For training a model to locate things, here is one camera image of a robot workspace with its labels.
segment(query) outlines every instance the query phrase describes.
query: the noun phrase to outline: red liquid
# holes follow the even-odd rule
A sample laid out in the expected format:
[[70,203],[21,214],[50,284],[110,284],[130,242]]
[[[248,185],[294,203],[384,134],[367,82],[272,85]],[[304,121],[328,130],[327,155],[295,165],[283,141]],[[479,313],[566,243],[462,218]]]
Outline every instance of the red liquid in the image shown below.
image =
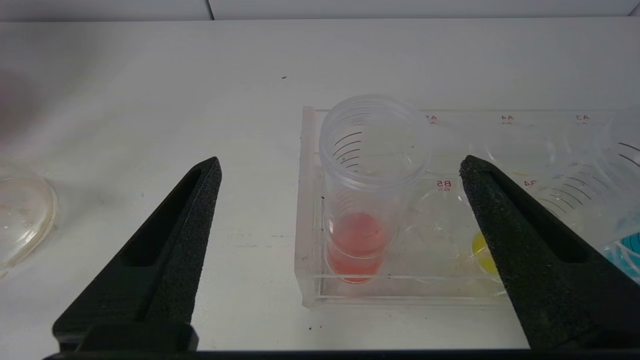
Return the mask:
[[[345,215],[333,228],[327,262],[336,274],[373,275],[384,260],[388,236],[376,219],[365,213]],[[368,278],[346,278],[361,283]]]

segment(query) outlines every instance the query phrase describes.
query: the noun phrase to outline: yellow liquid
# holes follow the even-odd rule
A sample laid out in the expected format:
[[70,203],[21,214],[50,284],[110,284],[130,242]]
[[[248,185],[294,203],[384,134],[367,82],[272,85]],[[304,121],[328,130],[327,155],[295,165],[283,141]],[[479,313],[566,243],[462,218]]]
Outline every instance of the yellow liquid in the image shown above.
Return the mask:
[[482,233],[477,233],[474,236],[471,249],[482,269],[484,269],[487,274],[498,276],[498,269],[495,267],[491,252],[489,252],[489,248],[486,246],[486,240]]

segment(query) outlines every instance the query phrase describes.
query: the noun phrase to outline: plastic cup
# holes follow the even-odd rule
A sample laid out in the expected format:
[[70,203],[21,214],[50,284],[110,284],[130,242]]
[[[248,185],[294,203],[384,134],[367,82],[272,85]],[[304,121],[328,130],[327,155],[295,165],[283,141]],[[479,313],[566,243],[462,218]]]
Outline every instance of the plastic cup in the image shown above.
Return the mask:
[[56,204],[42,177],[0,158],[0,277],[47,236]]
[[592,246],[618,240],[640,222],[640,117],[620,113],[583,157],[539,180],[533,196]]
[[352,97],[327,113],[319,150],[325,254],[336,274],[373,275],[380,268],[428,167],[427,134],[418,110],[386,95]]

